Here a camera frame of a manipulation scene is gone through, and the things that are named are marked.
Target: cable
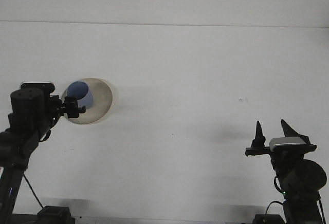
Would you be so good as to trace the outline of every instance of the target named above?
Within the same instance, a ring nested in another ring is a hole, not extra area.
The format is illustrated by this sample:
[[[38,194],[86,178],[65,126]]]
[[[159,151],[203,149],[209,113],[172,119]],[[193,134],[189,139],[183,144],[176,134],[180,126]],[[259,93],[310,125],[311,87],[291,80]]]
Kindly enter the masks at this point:
[[[267,211],[269,209],[269,207],[271,206],[271,204],[273,203],[277,203],[277,204],[280,204],[283,206],[283,203],[282,202],[279,202],[279,201],[272,201],[268,206],[267,206],[267,209],[266,209],[266,212],[265,212],[265,216],[264,216],[264,223],[266,223],[266,216],[267,216]]]
[[[278,184],[277,184],[276,179],[278,179],[277,176],[274,177],[274,187],[278,190],[278,192],[280,192],[281,194],[283,194],[283,193],[282,193],[282,190],[279,188],[279,186],[278,186]]]
[[[319,200],[319,204],[320,204],[320,209],[321,209],[321,215],[322,215],[322,219],[323,219],[323,224],[325,224],[324,211],[323,211],[321,199]]]
[[[23,177],[24,177],[24,179],[26,180],[27,184],[29,185],[29,187],[30,187],[30,189],[31,189],[31,191],[32,191],[32,193],[33,193],[33,195],[34,195],[34,197],[36,198],[36,200],[38,201],[39,205],[40,205],[41,208],[43,209],[43,205],[41,204],[40,200],[39,200],[38,197],[36,196],[36,194],[35,194],[35,192],[34,192],[32,186],[31,186],[30,182],[27,180],[25,174],[23,174]]]

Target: circular opening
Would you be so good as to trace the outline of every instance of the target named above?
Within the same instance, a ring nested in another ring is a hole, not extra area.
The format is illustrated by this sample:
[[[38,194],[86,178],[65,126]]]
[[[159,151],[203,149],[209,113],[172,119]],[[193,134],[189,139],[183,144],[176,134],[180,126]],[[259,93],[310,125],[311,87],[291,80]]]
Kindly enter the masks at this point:
[[[76,97],[78,100],[84,98],[88,93],[88,85],[85,82],[77,81],[67,88],[69,97]]]

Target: white wall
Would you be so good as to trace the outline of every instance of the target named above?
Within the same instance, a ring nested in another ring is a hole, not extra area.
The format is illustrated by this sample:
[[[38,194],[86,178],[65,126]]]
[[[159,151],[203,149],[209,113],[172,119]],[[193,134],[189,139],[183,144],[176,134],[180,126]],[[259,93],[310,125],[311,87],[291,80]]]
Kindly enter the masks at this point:
[[[281,200],[269,157],[244,156],[256,120],[267,142],[283,136],[282,118],[309,135],[319,148],[307,158],[329,172],[329,30],[296,27],[327,26],[328,0],[220,1],[0,0],[1,20],[79,22],[0,22],[3,129],[24,80],[53,81],[61,95],[97,77],[118,93],[106,120],[62,119],[33,153],[27,176],[43,204],[77,216],[251,221]],[[321,195],[326,205],[327,187]],[[38,210],[23,183],[15,211]]]
[[[329,0],[0,0],[0,20],[328,26]]]

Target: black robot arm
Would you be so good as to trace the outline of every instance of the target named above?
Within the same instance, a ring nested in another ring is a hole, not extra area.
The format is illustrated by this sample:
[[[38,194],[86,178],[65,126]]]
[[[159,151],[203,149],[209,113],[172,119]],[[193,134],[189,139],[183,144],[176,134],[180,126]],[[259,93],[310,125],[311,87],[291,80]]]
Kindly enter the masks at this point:
[[[313,152],[317,146],[311,144],[308,136],[297,133],[284,120],[281,120],[281,125],[285,137],[274,138],[265,147],[265,137],[258,121],[256,137],[251,147],[246,148],[246,155],[270,155],[280,184],[280,188],[276,188],[285,199],[283,210],[287,224],[322,224],[317,201],[320,200],[318,191],[326,184],[326,174],[320,165],[304,159],[304,155]],[[255,220],[253,223],[264,221],[259,215]],[[271,215],[268,215],[267,223],[270,224],[270,220]]]
[[[29,82],[10,95],[10,127],[0,133],[0,224],[10,223],[23,173],[39,142],[49,137],[64,113],[77,118],[85,112],[75,98],[63,103],[59,96],[51,96],[54,90],[49,82]]]

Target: white backdrop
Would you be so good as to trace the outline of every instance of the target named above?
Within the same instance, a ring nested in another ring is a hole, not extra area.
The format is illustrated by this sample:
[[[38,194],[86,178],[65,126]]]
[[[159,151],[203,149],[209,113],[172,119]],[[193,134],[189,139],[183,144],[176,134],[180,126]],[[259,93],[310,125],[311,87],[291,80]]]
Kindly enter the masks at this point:
[[[0,23],[0,126],[24,80],[111,82],[108,118],[65,119],[27,176],[43,204],[74,215],[251,221],[280,194],[268,156],[244,156],[256,120],[267,142],[280,119],[318,145],[329,172],[329,30],[325,28]],[[327,187],[321,190],[324,205]],[[26,184],[16,212],[39,210]]]
[[[0,20],[329,26],[329,0],[0,0]]]

